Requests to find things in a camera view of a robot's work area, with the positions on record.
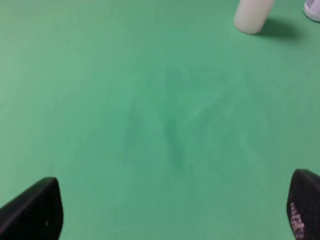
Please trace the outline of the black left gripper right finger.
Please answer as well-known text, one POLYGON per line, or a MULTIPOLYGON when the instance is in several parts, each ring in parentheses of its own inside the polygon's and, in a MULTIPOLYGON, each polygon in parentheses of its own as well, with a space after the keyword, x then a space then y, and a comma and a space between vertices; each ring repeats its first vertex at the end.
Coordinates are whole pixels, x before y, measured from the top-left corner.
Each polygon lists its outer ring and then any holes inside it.
POLYGON ((296 240, 320 238, 320 176, 296 169, 291 177, 286 213, 296 240))

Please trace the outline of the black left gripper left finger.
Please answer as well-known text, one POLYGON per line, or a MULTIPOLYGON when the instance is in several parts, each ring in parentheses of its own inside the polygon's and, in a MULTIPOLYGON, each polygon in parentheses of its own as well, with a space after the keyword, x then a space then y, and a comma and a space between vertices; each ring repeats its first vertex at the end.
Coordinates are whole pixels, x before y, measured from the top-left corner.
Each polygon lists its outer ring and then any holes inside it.
POLYGON ((2 240, 58 240, 64 210, 58 179, 44 177, 0 208, 2 240))

